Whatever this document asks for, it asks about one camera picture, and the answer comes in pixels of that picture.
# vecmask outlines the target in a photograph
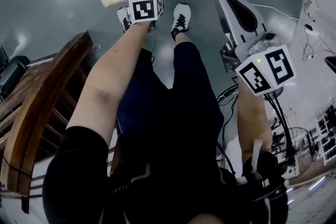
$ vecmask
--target white device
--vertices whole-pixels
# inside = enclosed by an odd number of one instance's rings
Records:
[[[163,12],[163,0],[128,0],[132,24],[157,20]]]
[[[269,47],[251,55],[236,72],[255,96],[275,91],[296,78],[286,45]]]

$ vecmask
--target shoe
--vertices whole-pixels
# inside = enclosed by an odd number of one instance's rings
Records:
[[[118,10],[118,18],[121,22],[122,27],[124,28],[124,32],[126,32],[131,27],[131,21],[128,19],[127,8],[119,8]]]
[[[172,27],[172,38],[178,33],[185,33],[188,30],[189,21],[191,18],[191,10],[189,5],[178,4],[174,10],[174,23]]]

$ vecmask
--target concrete floor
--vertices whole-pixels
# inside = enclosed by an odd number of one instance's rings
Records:
[[[284,13],[299,17],[302,0],[248,0],[270,5]],[[171,87],[174,78],[173,41],[170,35],[173,9],[179,2],[192,9],[189,36],[200,50],[213,90],[219,94],[232,84],[233,73],[226,74],[219,50],[226,42],[216,14],[214,0],[164,0],[164,15],[158,31],[148,36],[147,47],[154,51],[154,70],[162,82]],[[94,55],[94,63],[121,36],[117,10],[124,4],[104,8],[100,0],[0,0],[0,44],[8,56],[25,55],[30,60],[58,52],[75,34],[89,30],[103,49]],[[291,44],[297,21],[270,8],[260,8],[270,29],[276,31],[283,44]],[[229,107],[222,107],[228,114]],[[227,128],[227,140],[236,132],[236,121]]]

